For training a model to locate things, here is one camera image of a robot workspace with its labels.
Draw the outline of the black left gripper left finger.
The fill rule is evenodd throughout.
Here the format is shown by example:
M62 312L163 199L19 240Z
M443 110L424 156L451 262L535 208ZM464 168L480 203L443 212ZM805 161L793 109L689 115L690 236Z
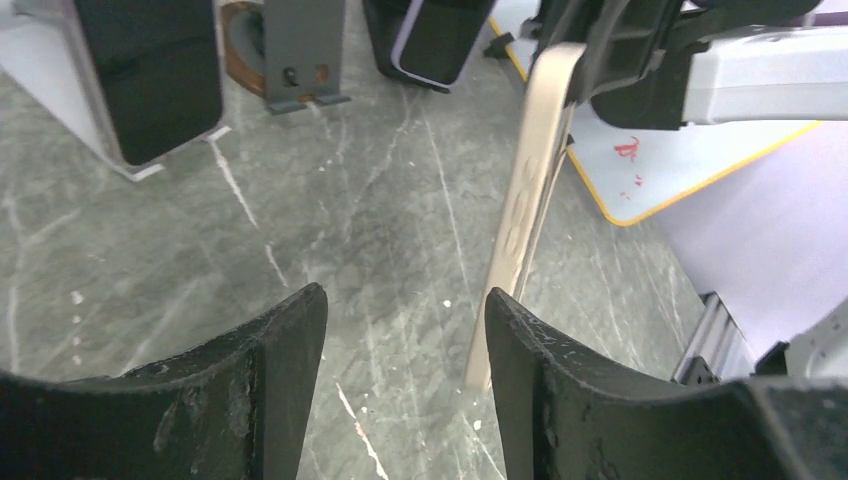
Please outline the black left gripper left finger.
M118 377L1 375L5 479L293 479L328 320L311 283Z

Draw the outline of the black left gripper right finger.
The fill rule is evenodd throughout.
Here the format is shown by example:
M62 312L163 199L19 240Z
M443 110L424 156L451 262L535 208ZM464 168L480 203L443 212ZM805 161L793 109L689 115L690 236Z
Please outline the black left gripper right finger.
M619 364L501 289L485 330L511 479L843 479L847 383L680 385Z

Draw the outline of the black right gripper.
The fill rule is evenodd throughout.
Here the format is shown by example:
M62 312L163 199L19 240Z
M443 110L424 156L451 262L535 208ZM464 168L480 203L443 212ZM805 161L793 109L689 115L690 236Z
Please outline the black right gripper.
M705 51L706 12L680 1L543 1L530 36L536 51L583 47L565 103L588 103L623 129L678 130L690 61Z

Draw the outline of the black phone pink case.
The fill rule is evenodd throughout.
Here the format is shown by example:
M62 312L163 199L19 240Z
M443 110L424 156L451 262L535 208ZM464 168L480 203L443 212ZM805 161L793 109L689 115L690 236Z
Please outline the black phone pink case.
M491 368L485 327L488 294L499 288L519 300L564 156L575 103L567 99L586 50L561 43L543 50L526 83L516 155L484 283L465 368L465 386L486 391Z

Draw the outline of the black phone lilac case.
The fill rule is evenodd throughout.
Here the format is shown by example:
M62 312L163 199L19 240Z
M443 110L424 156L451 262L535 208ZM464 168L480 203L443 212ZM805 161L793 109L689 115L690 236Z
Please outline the black phone lilac case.
M392 65L428 85L453 86L494 6L493 0L411 1L391 49Z

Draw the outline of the black phone grey case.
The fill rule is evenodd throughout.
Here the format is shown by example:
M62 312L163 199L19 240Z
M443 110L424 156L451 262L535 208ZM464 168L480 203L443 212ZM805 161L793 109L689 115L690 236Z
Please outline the black phone grey case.
M118 159L145 166L223 116L212 1L64 1Z

